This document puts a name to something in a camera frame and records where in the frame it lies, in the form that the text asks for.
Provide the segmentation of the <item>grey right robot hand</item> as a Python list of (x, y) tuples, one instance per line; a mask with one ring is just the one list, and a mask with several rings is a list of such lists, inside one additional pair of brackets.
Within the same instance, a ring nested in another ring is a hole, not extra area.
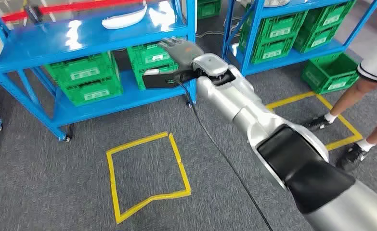
[(168, 52), (172, 60), (179, 65), (179, 70), (192, 70), (193, 60), (204, 54), (199, 46), (185, 38), (163, 38), (158, 46)]

